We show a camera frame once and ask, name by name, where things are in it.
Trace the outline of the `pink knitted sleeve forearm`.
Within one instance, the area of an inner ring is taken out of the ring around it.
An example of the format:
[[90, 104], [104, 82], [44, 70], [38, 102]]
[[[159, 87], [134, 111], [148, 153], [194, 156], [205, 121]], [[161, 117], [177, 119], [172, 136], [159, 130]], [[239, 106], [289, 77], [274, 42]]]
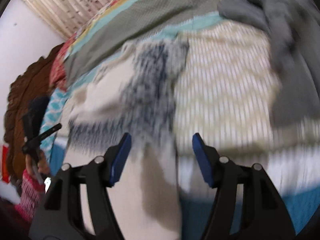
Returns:
[[40, 184], [25, 169], [22, 177], [22, 194], [20, 202], [14, 205], [15, 210], [25, 221], [31, 223], [44, 194], [45, 185]]

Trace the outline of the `person's left hand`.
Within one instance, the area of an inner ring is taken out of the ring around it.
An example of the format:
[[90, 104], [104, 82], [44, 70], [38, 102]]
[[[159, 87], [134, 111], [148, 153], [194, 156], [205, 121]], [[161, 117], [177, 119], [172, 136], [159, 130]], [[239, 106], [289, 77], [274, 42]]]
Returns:
[[[33, 159], [28, 154], [25, 155], [25, 168], [27, 174], [29, 174], [33, 179], [37, 180], [36, 174], [33, 171]], [[37, 168], [39, 173], [44, 174], [47, 177], [50, 176], [50, 167], [42, 150], [39, 150], [39, 162], [37, 163]]]

